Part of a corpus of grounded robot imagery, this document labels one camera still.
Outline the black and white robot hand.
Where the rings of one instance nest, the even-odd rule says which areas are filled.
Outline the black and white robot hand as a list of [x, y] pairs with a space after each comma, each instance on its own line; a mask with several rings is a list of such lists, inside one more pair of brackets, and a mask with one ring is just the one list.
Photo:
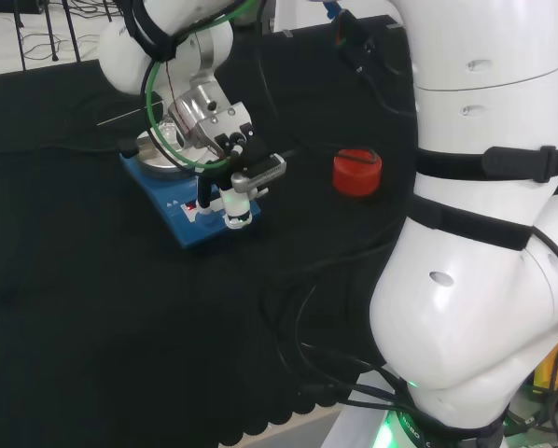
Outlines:
[[214, 142], [220, 146], [224, 158], [207, 162], [199, 175], [197, 205], [206, 214], [211, 205], [212, 187], [216, 187], [226, 227], [238, 230], [252, 222], [252, 201], [286, 173], [286, 160], [267, 149], [250, 122], [235, 132], [216, 135]]

